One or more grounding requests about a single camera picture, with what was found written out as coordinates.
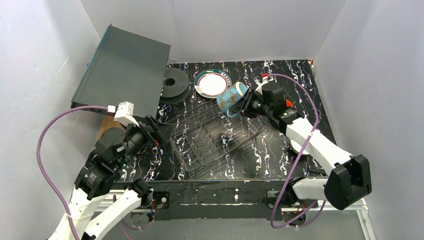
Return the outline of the blue butterfly mug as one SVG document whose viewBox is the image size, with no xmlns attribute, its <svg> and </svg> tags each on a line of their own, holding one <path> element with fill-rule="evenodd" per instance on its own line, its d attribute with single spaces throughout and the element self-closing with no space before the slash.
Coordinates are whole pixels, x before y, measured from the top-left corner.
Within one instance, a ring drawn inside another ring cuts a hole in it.
<svg viewBox="0 0 424 240">
<path fill-rule="evenodd" d="M 216 104 L 229 118 L 239 117 L 240 114 L 230 108 L 240 102 L 247 91 L 248 87 L 244 83 L 236 82 L 216 97 Z"/>
</svg>

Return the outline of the orange mug black handle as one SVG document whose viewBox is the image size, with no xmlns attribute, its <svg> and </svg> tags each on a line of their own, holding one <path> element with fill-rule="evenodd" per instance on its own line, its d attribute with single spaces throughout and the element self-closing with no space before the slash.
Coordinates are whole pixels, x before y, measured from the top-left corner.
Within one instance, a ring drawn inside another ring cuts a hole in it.
<svg viewBox="0 0 424 240">
<path fill-rule="evenodd" d="M 293 103 L 288 99 L 285 100 L 285 104 L 286 104 L 287 108 L 293 108 L 294 107 Z"/>
</svg>

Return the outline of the white floral bowl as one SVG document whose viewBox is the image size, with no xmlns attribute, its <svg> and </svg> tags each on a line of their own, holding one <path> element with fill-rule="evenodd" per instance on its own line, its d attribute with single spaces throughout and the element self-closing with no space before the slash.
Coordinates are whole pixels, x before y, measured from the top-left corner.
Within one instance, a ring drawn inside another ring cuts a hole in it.
<svg viewBox="0 0 424 240">
<path fill-rule="evenodd" d="M 296 154 L 299 154 L 300 153 L 300 150 L 302 149 L 302 144 L 299 144 L 299 143 L 297 143 L 295 140 L 293 140 L 293 139 L 290 139 L 290 148 L 291 148 L 291 150 L 294 152 L 294 153 L 296 153 Z M 308 152 L 308 146 L 309 146 L 309 143 L 306 145 L 306 148 L 302 151 L 302 153 L 301 153 L 301 155 L 302 156 L 309 156 L 310 155 L 310 153 Z"/>
</svg>

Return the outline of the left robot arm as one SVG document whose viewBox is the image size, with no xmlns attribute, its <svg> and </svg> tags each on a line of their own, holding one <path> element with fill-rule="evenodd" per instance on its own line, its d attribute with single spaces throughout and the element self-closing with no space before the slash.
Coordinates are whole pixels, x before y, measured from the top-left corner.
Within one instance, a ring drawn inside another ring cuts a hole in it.
<svg viewBox="0 0 424 240">
<path fill-rule="evenodd" d="M 159 122 L 151 116 L 126 128 L 106 129 L 78 173 L 70 201 L 65 204 L 65 214 L 50 239 L 101 240 L 132 210 L 150 207 L 154 203 L 154 189 L 137 179 L 102 213 L 93 216 L 134 155 L 150 146 L 167 144 L 174 130 L 174 124 Z"/>
</svg>

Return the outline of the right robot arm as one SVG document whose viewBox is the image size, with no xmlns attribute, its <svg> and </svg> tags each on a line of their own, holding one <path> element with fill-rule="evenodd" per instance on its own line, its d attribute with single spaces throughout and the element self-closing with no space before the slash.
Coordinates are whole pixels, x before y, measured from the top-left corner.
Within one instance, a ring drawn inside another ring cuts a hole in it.
<svg viewBox="0 0 424 240">
<path fill-rule="evenodd" d="M 288 179 L 282 194 L 286 202 L 298 200 L 328 201 L 338 210 L 372 192 L 369 160 L 338 147 L 326 138 L 289 100 L 276 82 L 267 82 L 257 89 L 236 84 L 239 113 L 244 117 L 267 117 L 271 125 L 299 146 L 299 154 L 307 152 L 324 169 L 326 178 L 299 177 Z"/>
</svg>

